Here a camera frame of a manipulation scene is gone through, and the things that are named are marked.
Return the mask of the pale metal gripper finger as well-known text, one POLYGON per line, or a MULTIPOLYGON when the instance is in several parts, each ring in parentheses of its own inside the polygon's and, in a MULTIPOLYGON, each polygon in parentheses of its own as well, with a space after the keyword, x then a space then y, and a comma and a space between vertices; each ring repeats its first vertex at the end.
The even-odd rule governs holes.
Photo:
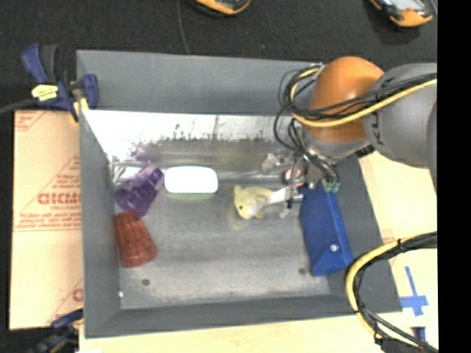
POLYGON ((286 171, 294 165, 294 158, 290 154, 267 153, 261 163, 261 172, 270 174, 272 172, 286 171))
POLYGON ((303 200, 303 195, 297 189, 290 187, 281 188, 274 191, 269 196, 270 204, 283 204, 285 207, 292 207, 303 200))

